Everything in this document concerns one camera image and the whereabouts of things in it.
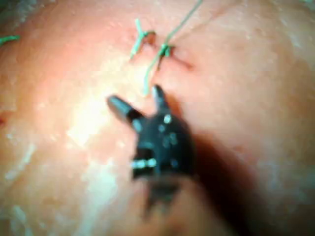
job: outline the green suture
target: green suture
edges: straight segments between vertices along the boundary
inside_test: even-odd
[[[2,46],[6,42],[10,42],[10,41],[18,40],[18,39],[20,39],[19,36],[7,36],[7,37],[0,38],[0,46]]]
[[[154,31],[142,31],[142,29],[141,29],[141,24],[140,24],[140,20],[139,20],[139,19],[136,19],[136,20],[135,20],[135,23],[136,23],[136,27],[137,27],[139,36],[138,36],[138,38],[137,38],[135,44],[134,44],[133,47],[132,47],[132,50],[131,50],[131,53],[130,53],[130,59],[132,59],[133,56],[136,55],[137,52],[139,51],[139,49],[140,49],[140,47],[141,47],[141,43],[142,43],[143,38],[145,38],[146,36],[148,36],[150,33],[155,34]]]
[[[171,40],[171,38],[176,34],[188,21],[188,19],[192,16],[192,14],[196,11],[196,9],[202,4],[203,0],[199,0],[196,5],[190,10],[190,12],[187,14],[187,16],[181,21],[181,23],[166,37],[164,43],[161,46],[160,51],[157,53],[157,55],[154,57],[152,63],[149,65],[149,68],[147,69],[146,75],[144,77],[144,95],[147,96],[150,92],[149,90],[149,74],[152,70],[155,63],[160,61],[159,59],[162,57],[169,57],[171,54],[171,48],[172,46],[168,45],[168,42]]]

